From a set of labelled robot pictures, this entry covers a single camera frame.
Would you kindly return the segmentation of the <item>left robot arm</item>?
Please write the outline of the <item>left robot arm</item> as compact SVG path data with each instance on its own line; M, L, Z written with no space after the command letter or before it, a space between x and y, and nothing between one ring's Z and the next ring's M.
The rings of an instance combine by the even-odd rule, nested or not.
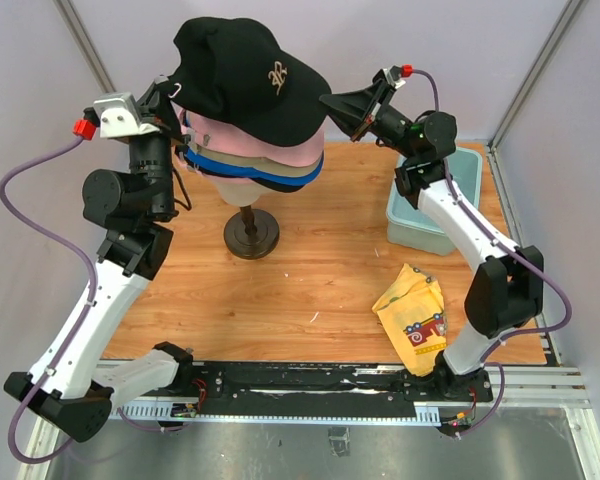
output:
M37 362L5 381L21 411L31 411L71 440L93 438L130 401L164 389L180 396L194 383L193 358L169 342L113 369L99 367L121 320L161 269L177 216L173 153L187 145L162 81L145 93L109 93L87 108L73 145L99 136L127 146L124 171L97 169L82 186L83 217L105 237L85 256L88 281L60 332Z

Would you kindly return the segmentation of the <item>blue cap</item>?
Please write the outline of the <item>blue cap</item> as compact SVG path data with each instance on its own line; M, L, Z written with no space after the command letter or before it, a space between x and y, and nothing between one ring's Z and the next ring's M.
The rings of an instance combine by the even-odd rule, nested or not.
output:
M211 170L217 173L224 173L228 175L233 175L236 177L243 178L261 178L268 179L279 183L289 184L289 185L308 185L313 182L321 173L323 164L324 164L324 156L321 156L319 160L316 162L315 166L309 167L309 172L307 174L301 175L299 177L285 176L282 174L274 174L268 173L261 170L256 169L251 166L236 166L221 163L216 160L212 160L203 155L195 153L192 149L187 149L184 151L185 156L188 160L191 160L198 164L199 166Z

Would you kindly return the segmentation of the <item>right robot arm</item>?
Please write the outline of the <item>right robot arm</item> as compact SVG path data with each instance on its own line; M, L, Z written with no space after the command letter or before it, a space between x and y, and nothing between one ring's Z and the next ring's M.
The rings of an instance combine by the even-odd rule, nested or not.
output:
M455 117L434 106L411 120L392 106L415 72L408 65L385 68L370 86L323 94L319 101L351 141L372 134L377 146L401 156L394 170L397 192L441 228L471 268L467 323L426 377L440 397L454 400L481 375L497 346L541 313L544 258L537 248L522 248L502 234L461 193L447 163L456 150Z

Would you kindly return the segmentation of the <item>pink cap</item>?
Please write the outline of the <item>pink cap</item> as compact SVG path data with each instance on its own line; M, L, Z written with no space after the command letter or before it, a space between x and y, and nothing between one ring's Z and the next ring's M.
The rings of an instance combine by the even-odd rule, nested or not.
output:
M324 150L323 127L299 145L281 147L259 140L234 125L197 113L186 113L184 118L194 132L192 137L195 143L214 152L241 157L264 157L291 167L308 167L321 157Z

